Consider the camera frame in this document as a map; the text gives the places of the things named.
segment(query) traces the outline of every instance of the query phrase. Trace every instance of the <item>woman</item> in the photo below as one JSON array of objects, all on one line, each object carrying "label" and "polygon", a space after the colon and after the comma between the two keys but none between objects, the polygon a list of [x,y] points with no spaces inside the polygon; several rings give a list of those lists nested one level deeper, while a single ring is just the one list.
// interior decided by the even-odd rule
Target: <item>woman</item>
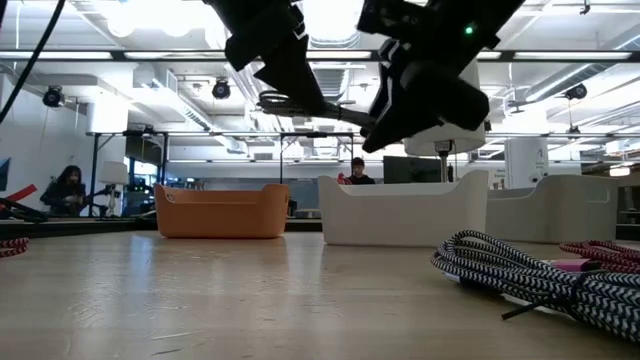
[{"label": "woman", "polygon": [[85,202],[85,186],[82,171],[74,165],[67,166],[55,182],[47,188],[40,201],[51,206],[51,214],[79,216]]}]

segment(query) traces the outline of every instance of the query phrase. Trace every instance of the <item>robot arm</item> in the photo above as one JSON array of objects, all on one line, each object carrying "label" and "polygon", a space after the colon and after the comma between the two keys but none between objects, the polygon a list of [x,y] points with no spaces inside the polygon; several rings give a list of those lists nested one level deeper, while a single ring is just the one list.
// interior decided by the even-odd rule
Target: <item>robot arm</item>
[{"label": "robot arm", "polygon": [[[255,76],[302,108],[273,105],[270,113],[344,115],[324,101],[309,67],[309,38],[296,0],[203,1],[232,33],[225,48],[231,65],[239,71],[260,57],[265,66]],[[483,48],[498,45],[497,32],[523,3],[431,0],[420,6],[404,0],[365,0],[358,30],[389,37],[379,49],[381,86],[368,117],[340,119],[362,126],[368,152],[443,122],[477,129],[489,112],[489,101],[459,75]]]}]

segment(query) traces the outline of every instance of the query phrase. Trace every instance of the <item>man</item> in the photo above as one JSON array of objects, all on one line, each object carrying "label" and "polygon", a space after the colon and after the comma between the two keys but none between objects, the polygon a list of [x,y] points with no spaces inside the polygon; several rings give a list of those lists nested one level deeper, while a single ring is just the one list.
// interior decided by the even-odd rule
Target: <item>man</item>
[{"label": "man", "polygon": [[353,175],[349,177],[352,185],[374,185],[376,182],[364,174],[364,160],[354,158],[351,161],[351,171]]}]

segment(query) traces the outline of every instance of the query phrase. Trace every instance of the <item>computer monitor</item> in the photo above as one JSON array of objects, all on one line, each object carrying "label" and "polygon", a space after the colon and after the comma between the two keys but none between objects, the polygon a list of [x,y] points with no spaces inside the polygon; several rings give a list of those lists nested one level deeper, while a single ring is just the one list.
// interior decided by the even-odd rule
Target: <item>computer monitor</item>
[{"label": "computer monitor", "polygon": [[385,156],[385,184],[441,182],[440,160],[415,157]]}]

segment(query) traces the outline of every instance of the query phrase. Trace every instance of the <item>white pillar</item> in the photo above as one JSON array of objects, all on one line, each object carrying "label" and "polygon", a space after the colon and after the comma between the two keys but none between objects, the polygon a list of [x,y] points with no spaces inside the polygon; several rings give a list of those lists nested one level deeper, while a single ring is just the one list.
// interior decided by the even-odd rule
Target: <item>white pillar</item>
[{"label": "white pillar", "polygon": [[547,139],[514,138],[505,143],[507,188],[535,187],[549,175]]}]

